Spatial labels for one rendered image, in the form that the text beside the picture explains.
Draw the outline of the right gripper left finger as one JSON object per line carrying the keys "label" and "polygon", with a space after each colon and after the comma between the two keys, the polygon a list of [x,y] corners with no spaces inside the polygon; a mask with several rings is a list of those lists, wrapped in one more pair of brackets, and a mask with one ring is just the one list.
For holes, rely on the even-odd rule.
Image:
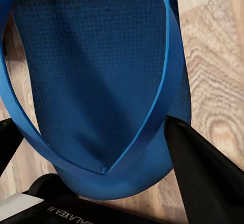
{"label": "right gripper left finger", "polygon": [[23,139],[12,118],[0,121],[0,177]]}

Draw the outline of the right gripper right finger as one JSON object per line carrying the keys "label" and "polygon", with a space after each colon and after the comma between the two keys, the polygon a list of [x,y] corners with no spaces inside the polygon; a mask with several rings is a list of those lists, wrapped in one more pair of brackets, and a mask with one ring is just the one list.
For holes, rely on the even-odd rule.
{"label": "right gripper right finger", "polygon": [[244,171],[179,118],[164,135],[189,224],[244,224]]}

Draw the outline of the sandal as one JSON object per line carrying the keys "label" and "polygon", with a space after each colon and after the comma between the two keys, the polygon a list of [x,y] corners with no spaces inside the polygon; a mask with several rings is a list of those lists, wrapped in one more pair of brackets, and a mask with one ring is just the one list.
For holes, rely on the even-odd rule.
{"label": "sandal", "polygon": [[[40,133],[4,58],[10,12]],[[106,201],[151,188],[173,170],[166,116],[192,120],[178,0],[0,0],[0,97],[76,194]]]}

